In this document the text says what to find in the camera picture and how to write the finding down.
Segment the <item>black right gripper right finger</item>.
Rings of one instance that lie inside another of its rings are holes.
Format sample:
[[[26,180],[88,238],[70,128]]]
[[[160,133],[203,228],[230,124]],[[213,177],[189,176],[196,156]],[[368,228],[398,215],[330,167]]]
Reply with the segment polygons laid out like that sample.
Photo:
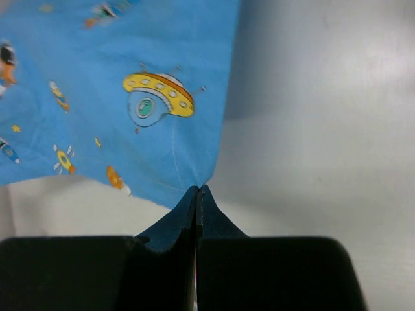
[[[250,237],[217,206],[196,203],[200,310],[366,310],[344,246],[328,237]]]

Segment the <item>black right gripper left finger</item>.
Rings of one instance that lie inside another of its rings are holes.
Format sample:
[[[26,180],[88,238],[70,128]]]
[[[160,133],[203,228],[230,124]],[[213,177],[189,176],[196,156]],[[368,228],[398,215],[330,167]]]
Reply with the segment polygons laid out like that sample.
[[[197,187],[137,236],[1,243],[2,310],[185,310]]]

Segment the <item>blue space print cloth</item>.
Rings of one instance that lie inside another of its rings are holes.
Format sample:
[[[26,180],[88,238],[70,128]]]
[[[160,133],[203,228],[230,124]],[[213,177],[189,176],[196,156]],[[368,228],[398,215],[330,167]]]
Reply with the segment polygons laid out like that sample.
[[[174,207],[214,173],[239,1],[11,1],[1,184],[81,175]]]

